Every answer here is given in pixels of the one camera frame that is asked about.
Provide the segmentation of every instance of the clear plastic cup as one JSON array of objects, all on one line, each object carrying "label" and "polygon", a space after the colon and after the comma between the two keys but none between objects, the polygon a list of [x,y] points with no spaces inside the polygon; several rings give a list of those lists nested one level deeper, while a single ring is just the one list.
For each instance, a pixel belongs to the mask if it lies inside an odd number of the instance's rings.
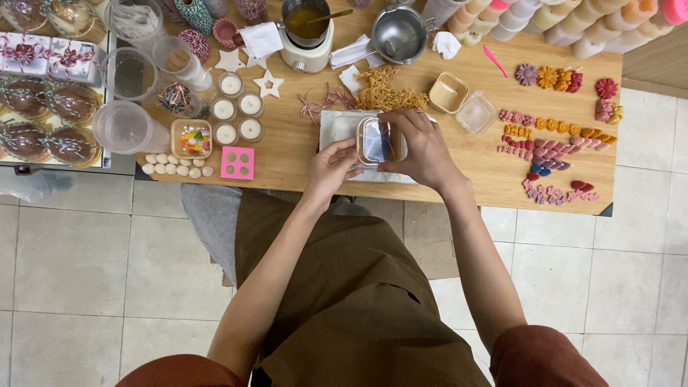
[{"label": "clear plastic cup", "polygon": [[103,105],[93,117],[92,130],[100,145],[113,153],[170,151],[170,131],[130,101]]},{"label": "clear plastic cup", "polygon": [[178,36],[164,36],[155,42],[153,62],[160,71],[183,81],[194,92],[204,92],[213,84],[211,73]]},{"label": "clear plastic cup", "polygon": [[[143,7],[150,7],[152,14],[141,14]],[[168,35],[162,9],[154,0],[110,0],[104,16],[108,30],[147,54],[153,52],[156,41]]]},{"label": "clear plastic cup", "polygon": [[138,48],[111,51],[100,69],[107,91],[125,101],[143,101],[155,91],[161,79],[153,59]]}]

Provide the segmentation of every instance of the person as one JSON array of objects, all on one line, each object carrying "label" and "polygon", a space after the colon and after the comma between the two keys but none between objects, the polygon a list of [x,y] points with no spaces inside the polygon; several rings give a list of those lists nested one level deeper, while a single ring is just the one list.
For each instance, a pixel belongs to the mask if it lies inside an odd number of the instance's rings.
[{"label": "person", "polygon": [[[447,206],[496,386],[607,386],[564,335],[526,322],[438,124],[410,109],[378,117],[409,148],[378,170],[411,176]],[[392,228],[344,200],[330,204],[360,173],[354,145],[332,143],[313,158],[296,205],[252,189],[183,186],[201,241],[238,290],[207,357],[154,360],[118,387],[247,386],[251,376],[252,386],[490,386],[471,347],[440,321],[428,280]]]}]

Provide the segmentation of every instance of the wooden table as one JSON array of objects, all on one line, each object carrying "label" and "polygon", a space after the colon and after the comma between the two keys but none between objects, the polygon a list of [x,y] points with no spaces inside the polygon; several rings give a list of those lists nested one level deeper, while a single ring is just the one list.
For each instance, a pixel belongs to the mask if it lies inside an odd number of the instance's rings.
[{"label": "wooden table", "polygon": [[[330,0],[332,12],[350,8],[345,0]],[[381,0],[374,0],[368,8],[355,10],[352,15],[341,17],[334,22],[333,50],[353,43],[361,34],[370,36],[372,23],[384,7]],[[422,10],[424,1],[417,1],[413,7]],[[281,2],[268,0],[270,20],[280,19]],[[243,23],[238,11],[230,4],[228,16]],[[179,27],[168,25],[170,33],[179,32]],[[211,68],[219,61],[218,49],[221,47],[213,37],[208,39],[211,45],[210,58],[205,66]],[[451,60],[444,61],[436,52],[432,52],[431,39],[422,56],[412,65],[404,66],[399,71],[395,86],[403,88],[412,86],[417,91],[428,92],[437,76],[443,71],[450,71],[466,81],[470,92],[482,90],[485,95],[500,108],[519,110],[535,117],[556,118],[568,123],[578,123],[581,127],[595,127],[605,133],[616,136],[616,125],[595,121],[594,108],[597,100],[594,91],[595,82],[601,77],[612,77],[621,81],[620,54],[598,54],[587,60],[575,59],[570,48],[556,48],[544,43],[542,36],[532,36],[519,33],[514,39],[499,42],[486,36],[475,47],[464,47]],[[505,79],[499,69],[485,56],[482,44],[486,44],[497,60],[509,73]],[[241,53],[243,61],[246,55]],[[583,86],[575,94],[556,92],[552,89],[543,90],[537,86],[521,86],[513,76],[516,67],[529,62],[536,67],[550,65],[554,68],[582,67],[584,73]],[[367,70],[365,60],[355,63],[360,71]],[[267,96],[264,100],[265,112],[261,118],[266,134],[257,144],[240,141],[237,146],[254,147],[256,149],[255,179],[229,180],[219,177],[219,166],[222,152],[215,150],[206,160],[207,164],[215,168],[215,175],[210,178],[193,180],[179,175],[152,175],[156,180],[197,182],[204,184],[232,185],[239,187],[254,187],[266,189],[280,189],[288,191],[303,191],[308,181],[308,166],[315,154],[319,141],[319,128],[310,122],[308,117],[300,117],[303,107],[297,94],[305,94],[313,87],[330,87],[342,85],[338,75],[346,67],[332,70],[327,67],[317,74],[302,74],[289,68],[279,53],[268,59],[268,68],[272,74],[285,81],[279,88],[280,99]],[[211,70],[213,78],[224,72]],[[259,67],[238,71],[244,80],[247,91],[257,92],[258,86],[252,79],[261,78],[264,70]],[[324,88],[311,93],[311,98],[317,101],[324,94]],[[212,101],[217,91],[212,87],[202,93],[207,101]],[[618,102],[619,96],[611,101]],[[175,120],[174,115],[162,108],[144,105],[156,119],[169,127]],[[570,190],[572,180],[583,180],[595,186],[595,192],[600,194],[597,201],[577,200],[562,206],[538,205],[525,194],[522,182],[530,163],[510,154],[498,154],[497,146],[506,145],[501,141],[504,133],[504,123],[495,122],[491,128],[480,135],[467,134],[455,121],[453,115],[442,114],[429,108],[428,113],[436,118],[442,128],[449,149],[456,165],[466,174],[475,187],[478,205],[494,207],[512,207],[520,209],[540,209],[546,211],[562,211],[574,213],[600,214],[611,202],[614,188],[614,165],[616,160],[616,145],[605,151],[584,149],[575,155],[567,155],[564,159],[574,166],[567,171],[554,171],[549,177],[541,178],[538,183],[554,185]],[[534,138],[547,138],[568,141],[569,135],[557,132],[539,131],[533,129]],[[145,163],[144,154],[140,154],[138,162]],[[379,198],[421,200],[439,202],[439,195],[422,185],[404,185],[400,183],[372,183],[372,182],[344,182],[338,191],[340,194],[355,196],[373,196]]]}]

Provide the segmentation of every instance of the white tile floor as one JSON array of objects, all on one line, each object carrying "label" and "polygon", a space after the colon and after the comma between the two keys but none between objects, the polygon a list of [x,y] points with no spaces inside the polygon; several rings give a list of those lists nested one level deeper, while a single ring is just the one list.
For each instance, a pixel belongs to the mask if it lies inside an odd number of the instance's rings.
[{"label": "white tile floor", "polygon": [[[612,387],[688,387],[688,100],[621,96],[613,218],[483,217],[530,323],[564,332]],[[108,387],[207,351],[233,290],[178,185],[81,173],[33,205],[0,196],[0,223],[0,387]],[[487,373],[461,280],[431,285]]]}]

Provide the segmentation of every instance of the wrapped gift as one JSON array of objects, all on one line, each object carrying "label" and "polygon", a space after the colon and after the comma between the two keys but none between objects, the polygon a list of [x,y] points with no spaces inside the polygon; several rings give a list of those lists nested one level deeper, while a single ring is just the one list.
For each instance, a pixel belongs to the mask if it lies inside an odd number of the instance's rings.
[{"label": "wrapped gift", "polygon": [[9,74],[45,76],[52,38],[47,36],[15,34],[0,36],[3,41],[0,70]]},{"label": "wrapped gift", "polygon": [[100,87],[100,62],[105,52],[97,45],[53,38],[49,57],[48,78]]}]

